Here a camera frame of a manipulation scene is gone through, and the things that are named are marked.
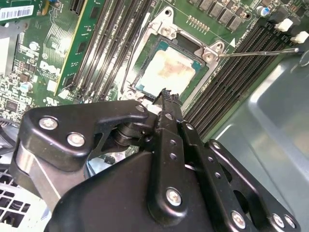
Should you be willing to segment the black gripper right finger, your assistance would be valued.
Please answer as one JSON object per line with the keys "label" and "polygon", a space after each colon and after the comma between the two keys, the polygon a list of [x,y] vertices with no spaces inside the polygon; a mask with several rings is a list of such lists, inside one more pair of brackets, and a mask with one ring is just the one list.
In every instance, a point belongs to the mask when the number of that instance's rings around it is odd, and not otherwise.
{"label": "black gripper right finger", "polygon": [[176,232],[299,232],[295,217],[218,141],[202,142],[183,119],[178,95],[173,113],[184,143],[190,204]]}

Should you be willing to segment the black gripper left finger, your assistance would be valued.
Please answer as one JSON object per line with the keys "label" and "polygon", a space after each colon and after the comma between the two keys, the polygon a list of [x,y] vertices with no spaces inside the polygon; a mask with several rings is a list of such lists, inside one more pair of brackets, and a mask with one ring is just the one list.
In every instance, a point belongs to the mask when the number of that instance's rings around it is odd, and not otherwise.
{"label": "black gripper left finger", "polygon": [[153,153],[147,208],[156,222],[181,222],[188,211],[183,140],[172,96],[34,108],[22,118],[10,172],[53,213],[73,187],[140,152]]}

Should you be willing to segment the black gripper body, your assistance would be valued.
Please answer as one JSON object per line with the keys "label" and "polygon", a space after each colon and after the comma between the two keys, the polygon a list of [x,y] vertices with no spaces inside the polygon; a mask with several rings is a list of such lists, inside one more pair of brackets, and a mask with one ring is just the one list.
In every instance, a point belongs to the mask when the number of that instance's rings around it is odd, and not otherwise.
{"label": "black gripper body", "polygon": [[185,170],[187,216],[175,226],[156,222],[147,208],[153,153],[140,152],[70,189],[57,203],[47,232],[211,232],[197,174]]}

